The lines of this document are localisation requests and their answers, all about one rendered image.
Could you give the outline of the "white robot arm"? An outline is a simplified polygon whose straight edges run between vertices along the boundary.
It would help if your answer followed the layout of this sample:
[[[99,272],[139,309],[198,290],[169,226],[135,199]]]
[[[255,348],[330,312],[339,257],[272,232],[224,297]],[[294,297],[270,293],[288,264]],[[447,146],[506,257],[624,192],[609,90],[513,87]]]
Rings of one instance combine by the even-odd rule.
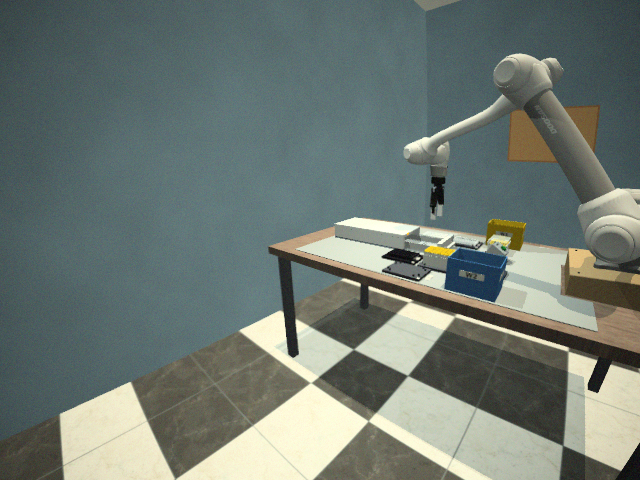
[[[503,95],[491,107],[430,138],[410,143],[404,158],[415,165],[430,164],[433,177],[447,176],[449,140],[517,109],[525,110],[582,203],[577,215],[585,244],[596,257],[593,267],[640,275],[640,189],[615,189],[552,92],[563,72],[555,58],[539,61],[525,54],[507,56],[493,73],[495,86]]]

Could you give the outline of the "pale grey bench mat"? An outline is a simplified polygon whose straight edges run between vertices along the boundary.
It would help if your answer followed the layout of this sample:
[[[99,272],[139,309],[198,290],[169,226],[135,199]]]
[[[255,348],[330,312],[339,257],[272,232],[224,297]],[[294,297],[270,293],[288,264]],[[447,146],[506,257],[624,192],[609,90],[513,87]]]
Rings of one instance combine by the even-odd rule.
[[[520,251],[509,249],[502,289],[495,301],[445,290],[446,274],[431,271],[419,282],[383,273],[396,261],[381,256],[394,248],[329,237],[295,250],[355,266],[408,282],[598,332],[593,302],[561,295],[561,265],[568,251],[523,244]],[[425,280],[429,275],[433,277]]]

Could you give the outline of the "yellow open-top bin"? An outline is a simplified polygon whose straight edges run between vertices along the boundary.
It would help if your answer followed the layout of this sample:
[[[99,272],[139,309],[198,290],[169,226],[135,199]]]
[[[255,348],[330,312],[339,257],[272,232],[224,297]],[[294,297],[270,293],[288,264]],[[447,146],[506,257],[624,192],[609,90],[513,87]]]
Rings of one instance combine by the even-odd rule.
[[[499,224],[502,224],[502,225],[499,225]],[[507,236],[507,237],[511,237],[511,244],[509,249],[520,251],[520,248],[523,245],[523,229],[525,233],[525,224],[526,223],[492,219],[488,223],[485,245],[487,245],[488,240],[494,234]],[[509,226],[506,226],[506,225],[509,225]]]

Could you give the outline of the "blue bin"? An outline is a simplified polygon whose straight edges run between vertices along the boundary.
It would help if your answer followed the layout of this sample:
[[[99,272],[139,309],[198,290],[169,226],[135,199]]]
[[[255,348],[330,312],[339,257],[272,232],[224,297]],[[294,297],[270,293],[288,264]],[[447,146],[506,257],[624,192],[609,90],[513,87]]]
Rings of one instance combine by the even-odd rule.
[[[449,257],[444,289],[495,303],[502,289],[507,257],[463,248]]]

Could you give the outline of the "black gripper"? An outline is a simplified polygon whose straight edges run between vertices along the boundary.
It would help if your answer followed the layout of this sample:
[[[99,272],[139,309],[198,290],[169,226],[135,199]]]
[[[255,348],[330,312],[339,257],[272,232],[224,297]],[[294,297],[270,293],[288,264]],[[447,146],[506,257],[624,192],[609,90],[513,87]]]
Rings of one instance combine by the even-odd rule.
[[[445,184],[445,177],[431,177],[431,183],[434,184],[434,188],[431,188],[431,200],[430,200],[431,217],[430,217],[430,219],[436,220],[436,204],[437,204],[437,200],[438,200],[437,216],[442,216],[442,209],[443,209],[443,205],[444,205],[444,186],[442,186],[442,184]],[[437,195],[436,195],[436,193],[437,193]]]

